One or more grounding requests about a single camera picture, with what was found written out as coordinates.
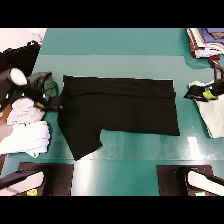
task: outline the stack of folded clothes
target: stack of folded clothes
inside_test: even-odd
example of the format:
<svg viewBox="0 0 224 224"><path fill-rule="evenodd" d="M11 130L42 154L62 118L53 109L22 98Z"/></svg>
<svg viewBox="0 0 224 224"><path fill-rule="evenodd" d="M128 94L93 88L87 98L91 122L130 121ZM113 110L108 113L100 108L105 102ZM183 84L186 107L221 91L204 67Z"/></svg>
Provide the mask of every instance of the stack of folded clothes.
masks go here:
<svg viewBox="0 0 224 224"><path fill-rule="evenodd" d="M224 28L188 28L193 57L220 60L224 54Z"/></svg>

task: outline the red cloth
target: red cloth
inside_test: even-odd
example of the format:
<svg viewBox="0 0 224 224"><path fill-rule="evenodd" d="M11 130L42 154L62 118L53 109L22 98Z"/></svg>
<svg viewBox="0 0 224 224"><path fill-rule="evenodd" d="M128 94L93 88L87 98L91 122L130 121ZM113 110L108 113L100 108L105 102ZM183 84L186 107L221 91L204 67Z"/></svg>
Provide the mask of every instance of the red cloth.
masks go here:
<svg viewBox="0 0 224 224"><path fill-rule="evenodd" d="M213 55L213 56L210 56L210 58L213 60L220 60L220 55Z"/></svg>

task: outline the black shorts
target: black shorts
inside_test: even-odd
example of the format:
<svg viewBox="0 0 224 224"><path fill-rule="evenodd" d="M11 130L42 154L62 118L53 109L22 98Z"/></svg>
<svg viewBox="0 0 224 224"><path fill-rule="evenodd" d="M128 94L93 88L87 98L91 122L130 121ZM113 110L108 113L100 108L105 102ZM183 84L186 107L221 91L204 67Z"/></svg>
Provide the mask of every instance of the black shorts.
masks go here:
<svg viewBox="0 0 224 224"><path fill-rule="evenodd" d="M102 129L179 136L172 80L64 76L58 124L75 160L102 144Z"/></svg>

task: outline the teal tabletop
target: teal tabletop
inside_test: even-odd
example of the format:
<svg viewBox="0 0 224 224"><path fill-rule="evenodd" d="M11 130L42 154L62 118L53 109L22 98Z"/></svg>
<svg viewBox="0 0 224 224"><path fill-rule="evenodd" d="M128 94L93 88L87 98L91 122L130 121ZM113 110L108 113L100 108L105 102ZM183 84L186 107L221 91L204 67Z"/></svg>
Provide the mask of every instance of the teal tabletop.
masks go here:
<svg viewBox="0 0 224 224"><path fill-rule="evenodd" d="M207 60L189 51L184 28L48 29L33 73L52 71L60 91L63 75L172 79L181 135L103 130L103 146L74 161L57 113L48 112L48 152L37 159L8 155L2 176L24 161L74 163L72 195L158 195L158 164L211 164L214 174L224 177L224 139L211 139L196 104L183 98L188 83L213 79Z"/></svg>

